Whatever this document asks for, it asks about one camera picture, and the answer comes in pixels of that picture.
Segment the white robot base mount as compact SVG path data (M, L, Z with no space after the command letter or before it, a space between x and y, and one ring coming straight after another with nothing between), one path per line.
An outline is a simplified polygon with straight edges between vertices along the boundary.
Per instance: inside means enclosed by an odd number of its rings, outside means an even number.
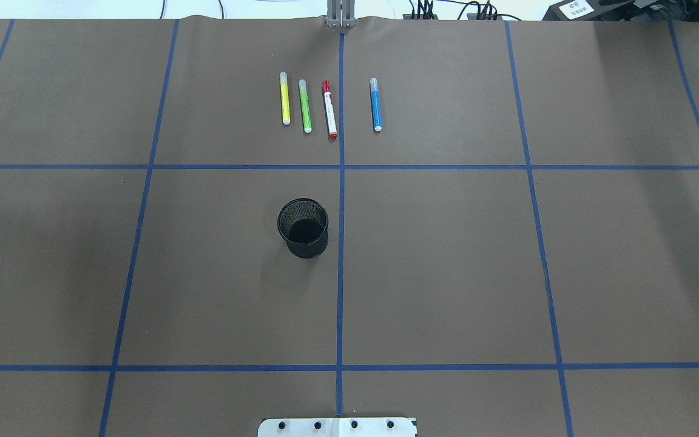
M414 418L270 418L262 421L258 436L417 436Z

